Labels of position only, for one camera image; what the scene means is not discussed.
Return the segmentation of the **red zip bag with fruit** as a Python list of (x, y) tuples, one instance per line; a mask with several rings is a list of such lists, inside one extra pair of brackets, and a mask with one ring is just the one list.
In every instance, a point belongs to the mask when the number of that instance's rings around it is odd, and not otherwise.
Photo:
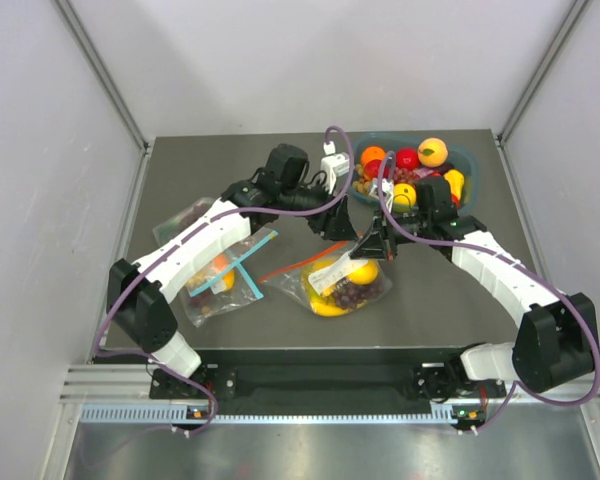
[(377, 260), (352, 260), (351, 242), (274, 270), (258, 282), (275, 288), (322, 317), (352, 313), (381, 300), (393, 283)]

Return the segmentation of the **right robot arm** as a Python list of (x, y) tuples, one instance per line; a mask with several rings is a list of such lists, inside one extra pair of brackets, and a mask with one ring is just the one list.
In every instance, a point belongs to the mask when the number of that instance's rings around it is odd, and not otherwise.
[(541, 394), (600, 374), (595, 307), (586, 295), (566, 295), (529, 271), (483, 223), (459, 214), (442, 178), (417, 184), (415, 206), (401, 215), (389, 210), (396, 198), (393, 190), (386, 180), (373, 183), (380, 210), (352, 258), (390, 260), (401, 244), (430, 246), (475, 279), (517, 328), (515, 341), (469, 346), (453, 360), (446, 380), (454, 393), (467, 396), (484, 380), (499, 380), (519, 382)]

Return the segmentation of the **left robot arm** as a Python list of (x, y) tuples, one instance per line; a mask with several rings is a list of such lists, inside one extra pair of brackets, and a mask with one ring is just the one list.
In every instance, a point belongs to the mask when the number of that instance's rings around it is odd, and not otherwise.
[(352, 178), (351, 152), (323, 144), (319, 171), (306, 177), (307, 153), (290, 144), (274, 147), (264, 166), (231, 184), (209, 209), (165, 245), (130, 262), (118, 260), (109, 271), (107, 317), (140, 350), (173, 372), (172, 384), (185, 396), (206, 387), (201, 358), (178, 330), (170, 304), (199, 271), (236, 243), (281, 216), (306, 219), (309, 228), (330, 241), (357, 234), (348, 215), (339, 177)]

